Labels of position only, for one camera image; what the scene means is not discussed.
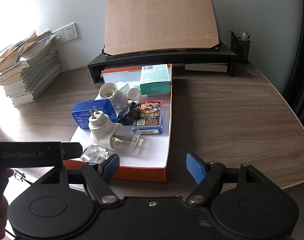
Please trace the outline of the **white mosquito plug with bottle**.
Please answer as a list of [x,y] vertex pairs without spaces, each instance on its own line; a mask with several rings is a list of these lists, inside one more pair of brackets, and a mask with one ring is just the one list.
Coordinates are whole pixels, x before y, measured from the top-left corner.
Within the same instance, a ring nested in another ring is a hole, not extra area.
[[107,114],[96,108],[89,111],[90,139],[96,145],[115,153],[133,153],[140,142],[140,130],[112,122]]

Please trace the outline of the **black USB charger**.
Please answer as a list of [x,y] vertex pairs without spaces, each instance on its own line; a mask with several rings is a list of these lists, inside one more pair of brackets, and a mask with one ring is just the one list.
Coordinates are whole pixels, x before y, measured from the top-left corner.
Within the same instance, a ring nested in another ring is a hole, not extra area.
[[139,116],[140,103],[132,102],[127,105],[117,116],[116,123],[123,126],[133,125],[134,120]]

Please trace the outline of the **playing card box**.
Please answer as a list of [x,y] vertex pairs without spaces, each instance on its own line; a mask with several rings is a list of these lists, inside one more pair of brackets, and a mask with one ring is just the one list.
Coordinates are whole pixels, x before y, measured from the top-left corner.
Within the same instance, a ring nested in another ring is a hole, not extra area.
[[163,133],[163,100],[141,100],[133,125],[142,135]]

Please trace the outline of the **white pill bottle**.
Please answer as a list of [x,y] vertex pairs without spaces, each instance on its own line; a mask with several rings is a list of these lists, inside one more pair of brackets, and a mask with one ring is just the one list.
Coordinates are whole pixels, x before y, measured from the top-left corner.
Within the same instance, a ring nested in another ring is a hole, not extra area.
[[140,86],[132,86],[127,91],[128,99],[131,101],[137,101],[141,98],[141,88]]

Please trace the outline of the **teal product box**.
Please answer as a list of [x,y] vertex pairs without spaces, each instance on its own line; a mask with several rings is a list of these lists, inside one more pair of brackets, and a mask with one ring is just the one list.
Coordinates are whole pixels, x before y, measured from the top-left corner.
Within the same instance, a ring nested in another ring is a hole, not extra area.
[[166,94],[171,91],[171,79],[167,64],[143,66],[140,74],[142,95]]

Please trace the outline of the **orange white shoebox lid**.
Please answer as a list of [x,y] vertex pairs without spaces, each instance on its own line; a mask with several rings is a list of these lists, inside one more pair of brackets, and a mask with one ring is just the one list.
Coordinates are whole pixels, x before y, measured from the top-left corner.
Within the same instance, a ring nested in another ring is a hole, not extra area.
[[96,98],[77,103],[77,130],[71,142],[81,156],[66,160],[67,169],[120,158],[118,179],[166,181],[172,122],[172,67],[169,64],[107,68]]

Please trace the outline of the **stack of books and papers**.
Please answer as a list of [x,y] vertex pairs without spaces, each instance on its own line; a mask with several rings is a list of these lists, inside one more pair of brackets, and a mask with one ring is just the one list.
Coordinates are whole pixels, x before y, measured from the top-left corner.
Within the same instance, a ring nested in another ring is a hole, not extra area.
[[0,56],[0,86],[14,106],[35,101],[61,73],[55,39],[49,31],[33,33]]

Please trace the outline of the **black monitor riser shelf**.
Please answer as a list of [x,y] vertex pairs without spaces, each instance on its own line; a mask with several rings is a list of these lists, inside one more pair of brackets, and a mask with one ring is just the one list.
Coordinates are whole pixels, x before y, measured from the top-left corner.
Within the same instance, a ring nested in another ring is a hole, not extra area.
[[104,69],[146,66],[152,64],[199,64],[199,63],[227,63],[237,61],[237,55],[223,42],[211,49],[186,49],[168,51],[149,51],[126,55],[112,56],[99,54],[89,64],[88,70],[94,83],[101,80]]

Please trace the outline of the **black mesh pen holder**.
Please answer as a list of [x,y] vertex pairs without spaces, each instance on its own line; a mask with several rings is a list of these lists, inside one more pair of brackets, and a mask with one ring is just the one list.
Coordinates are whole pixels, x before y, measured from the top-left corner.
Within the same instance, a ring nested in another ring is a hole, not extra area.
[[251,35],[245,32],[240,32],[239,36],[234,31],[230,31],[231,37],[231,50],[237,56],[237,63],[239,65],[245,65],[248,62],[249,50],[250,50],[250,37]]

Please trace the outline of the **wooden book stand board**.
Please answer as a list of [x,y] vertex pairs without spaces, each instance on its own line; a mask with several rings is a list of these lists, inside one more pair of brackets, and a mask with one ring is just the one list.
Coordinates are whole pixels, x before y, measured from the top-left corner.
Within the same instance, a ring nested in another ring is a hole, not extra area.
[[211,0],[108,0],[104,53],[210,49],[219,44]]

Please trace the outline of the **white wall socket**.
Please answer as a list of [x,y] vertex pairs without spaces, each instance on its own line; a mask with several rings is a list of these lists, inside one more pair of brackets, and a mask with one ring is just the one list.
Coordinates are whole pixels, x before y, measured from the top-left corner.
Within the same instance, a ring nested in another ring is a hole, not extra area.
[[79,37],[76,23],[72,23],[62,28],[65,41],[70,41]]
[[65,38],[64,38],[63,29],[53,31],[51,34],[55,36],[54,41],[53,41],[53,43],[55,45],[59,45],[59,44],[64,43],[66,41]]

